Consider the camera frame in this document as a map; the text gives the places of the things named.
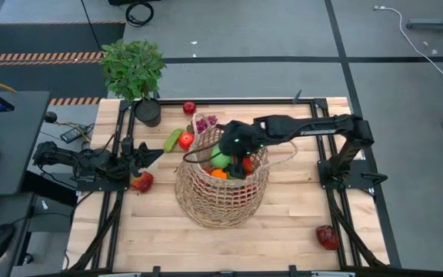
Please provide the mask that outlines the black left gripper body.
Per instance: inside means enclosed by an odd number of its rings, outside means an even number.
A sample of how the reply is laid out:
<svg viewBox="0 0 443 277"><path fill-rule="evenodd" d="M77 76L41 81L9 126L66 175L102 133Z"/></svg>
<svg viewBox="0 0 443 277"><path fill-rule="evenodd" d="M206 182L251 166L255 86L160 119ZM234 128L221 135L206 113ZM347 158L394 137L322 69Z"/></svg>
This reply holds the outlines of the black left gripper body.
<svg viewBox="0 0 443 277"><path fill-rule="evenodd" d="M141 173L139 172L139 169L144 168L146 164L146 144L142 142L139 147L135 148L134 139L127 136L121 141L121 147L121 157L128 166L130 173L136 178L140 177Z"/></svg>

